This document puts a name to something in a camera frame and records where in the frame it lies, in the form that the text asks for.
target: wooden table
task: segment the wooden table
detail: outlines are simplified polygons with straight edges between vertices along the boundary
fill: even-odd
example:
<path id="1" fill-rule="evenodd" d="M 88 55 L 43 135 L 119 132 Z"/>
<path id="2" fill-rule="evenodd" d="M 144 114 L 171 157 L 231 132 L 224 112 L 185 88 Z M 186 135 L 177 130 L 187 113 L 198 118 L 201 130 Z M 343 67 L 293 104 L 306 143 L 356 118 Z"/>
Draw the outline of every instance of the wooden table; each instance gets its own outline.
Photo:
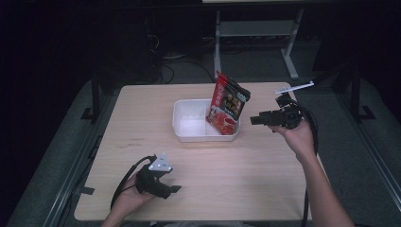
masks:
<path id="1" fill-rule="evenodd" d="M 161 182 L 181 185 L 156 198 L 132 220 L 295 220 L 304 210 L 305 175 L 283 137 L 251 116 L 277 110 L 274 90 L 286 83 L 242 83 L 251 92 L 233 142 L 179 142 L 172 128 L 174 103 L 211 98 L 215 84 L 126 86 L 121 90 L 75 217 L 102 220 L 113 192 L 141 158 L 163 152 L 174 168 Z"/>

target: person's left hand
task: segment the person's left hand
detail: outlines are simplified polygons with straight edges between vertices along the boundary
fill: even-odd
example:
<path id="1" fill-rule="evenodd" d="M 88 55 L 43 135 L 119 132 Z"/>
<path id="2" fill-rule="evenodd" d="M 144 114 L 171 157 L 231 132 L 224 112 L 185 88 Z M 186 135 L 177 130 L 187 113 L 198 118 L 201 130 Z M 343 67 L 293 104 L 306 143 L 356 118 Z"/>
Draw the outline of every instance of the person's left hand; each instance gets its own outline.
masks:
<path id="1" fill-rule="evenodd" d="M 115 200 L 112 211 L 106 217 L 102 226 L 119 226 L 125 217 L 156 197 L 147 192 L 139 193 L 135 187 L 135 182 L 136 173 L 125 183 L 123 191 Z"/>

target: red packaging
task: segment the red packaging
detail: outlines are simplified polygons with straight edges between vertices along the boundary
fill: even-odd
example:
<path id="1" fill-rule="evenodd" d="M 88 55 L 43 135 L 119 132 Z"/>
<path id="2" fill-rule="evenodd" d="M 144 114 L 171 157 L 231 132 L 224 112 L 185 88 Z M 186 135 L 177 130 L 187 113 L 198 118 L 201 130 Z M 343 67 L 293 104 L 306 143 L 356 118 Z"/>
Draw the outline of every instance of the red packaging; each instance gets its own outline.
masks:
<path id="1" fill-rule="evenodd" d="M 235 126 L 251 93 L 218 71 L 215 92 L 206 120 L 223 135 L 234 134 Z"/>

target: white plastic bin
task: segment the white plastic bin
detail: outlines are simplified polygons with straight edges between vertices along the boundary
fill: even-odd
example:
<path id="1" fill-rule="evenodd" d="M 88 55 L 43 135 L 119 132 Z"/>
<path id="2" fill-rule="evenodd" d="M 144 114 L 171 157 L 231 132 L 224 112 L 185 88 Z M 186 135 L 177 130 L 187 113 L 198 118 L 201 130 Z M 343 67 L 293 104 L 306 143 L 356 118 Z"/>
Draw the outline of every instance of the white plastic bin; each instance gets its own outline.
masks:
<path id="1" fill-rule="evenodd" d="M 234 134 L 222 135 L 206 121 L 212 99 L 184 99 L 174 104 L 173 129 L 181 142 L 233 141 L 238 134 L 240 120 Z"/>

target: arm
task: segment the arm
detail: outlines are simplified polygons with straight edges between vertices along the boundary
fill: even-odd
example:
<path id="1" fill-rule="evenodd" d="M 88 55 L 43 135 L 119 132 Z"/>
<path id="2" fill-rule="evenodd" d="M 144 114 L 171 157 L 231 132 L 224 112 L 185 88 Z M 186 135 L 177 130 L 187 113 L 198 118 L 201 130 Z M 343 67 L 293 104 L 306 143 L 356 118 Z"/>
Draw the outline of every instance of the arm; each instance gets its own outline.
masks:
<path id="1" fill-rule="evenodd" d="M 324 227 L 354 226 L 334 194 L 315 155 L 309 124 L 302 120 L 300 125 L 293 130 L 278 126 L 270 126 L 270 128 L 284 136 L 304 169 L 314 225 Z"/>
<path id="2" fill-rule="evenodd" d="M 133 174 L 126 182 L 125 188 L 121 192 L 114 203 L 109 215 L 102 223 L 102 227 L 117 227 L 120 226 L 124 218 L 135 212 L 146 202 L 155 198 L 155 196 L 147 193 L 139 193 L 135 185 L 136 176 Z"/>

